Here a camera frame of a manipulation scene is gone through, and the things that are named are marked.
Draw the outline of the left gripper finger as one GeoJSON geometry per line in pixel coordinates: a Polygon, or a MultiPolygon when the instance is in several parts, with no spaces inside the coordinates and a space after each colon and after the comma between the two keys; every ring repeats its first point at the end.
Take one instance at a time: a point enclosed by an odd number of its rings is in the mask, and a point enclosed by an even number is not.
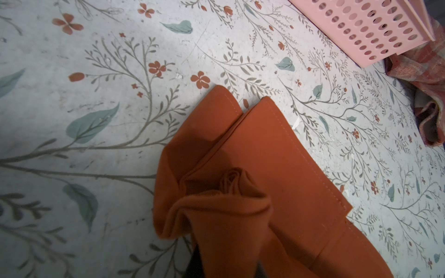
{"type": "Polygon", "coordinates": [[[183,274],[183,278],[205,278],[199,246],[196,246],[189,264],[183,274]]]}

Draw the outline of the rust brown skirt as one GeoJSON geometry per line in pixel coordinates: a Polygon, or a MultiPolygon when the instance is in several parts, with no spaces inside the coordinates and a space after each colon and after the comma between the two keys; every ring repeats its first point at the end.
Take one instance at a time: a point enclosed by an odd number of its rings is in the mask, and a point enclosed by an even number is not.
{"type": "Polygon", "coordinates": [[[153,221],[206,278],[390,278],[351,209],[269,97],[242,111],[218,85],[163,149],[153,221]]]}

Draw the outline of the pink plastic basket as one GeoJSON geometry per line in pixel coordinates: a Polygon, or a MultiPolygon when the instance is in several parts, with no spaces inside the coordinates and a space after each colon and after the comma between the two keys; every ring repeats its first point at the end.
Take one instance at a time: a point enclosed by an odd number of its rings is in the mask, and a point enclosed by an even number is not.
{"type": "Polygon", "coordinates": [[[296,0],[292,4],[362,68],[436,39],[424,1],[296,0]]]}

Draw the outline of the red plaid skirt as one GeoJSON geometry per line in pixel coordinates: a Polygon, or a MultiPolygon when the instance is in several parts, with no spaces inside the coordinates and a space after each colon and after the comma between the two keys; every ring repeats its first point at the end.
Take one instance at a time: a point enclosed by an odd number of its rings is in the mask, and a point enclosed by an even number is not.
{"type": "Polygon", "coordinates": [[[388,76],[411,83],[414,115],[425,145],[438,147],[445,143],[445,28],[430,17],[436,37],[401,55],[385,59],[388,76]]]}

